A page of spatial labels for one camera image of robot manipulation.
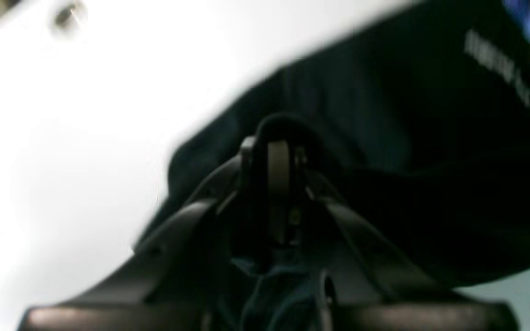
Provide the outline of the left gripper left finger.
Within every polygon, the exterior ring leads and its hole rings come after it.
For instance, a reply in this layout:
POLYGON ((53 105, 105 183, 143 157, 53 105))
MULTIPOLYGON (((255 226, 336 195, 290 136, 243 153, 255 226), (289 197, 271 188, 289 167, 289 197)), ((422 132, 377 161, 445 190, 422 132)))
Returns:
POLYGON ((118 270, 54 306, 30 308, 21 331, 219 331, 229 276, 226 209, 238 196, 255 139, 212 172, 118 270))

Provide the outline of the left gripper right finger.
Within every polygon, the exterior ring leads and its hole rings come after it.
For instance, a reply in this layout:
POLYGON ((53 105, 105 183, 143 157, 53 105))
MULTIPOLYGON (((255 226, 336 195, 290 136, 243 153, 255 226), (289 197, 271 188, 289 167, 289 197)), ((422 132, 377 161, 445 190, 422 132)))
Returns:
POLYGON ((267 145, 269 231, 296 248, 315 298, 311 331, 517 331, 509 304, 459 295, 427 275, 307 163, 267 145))

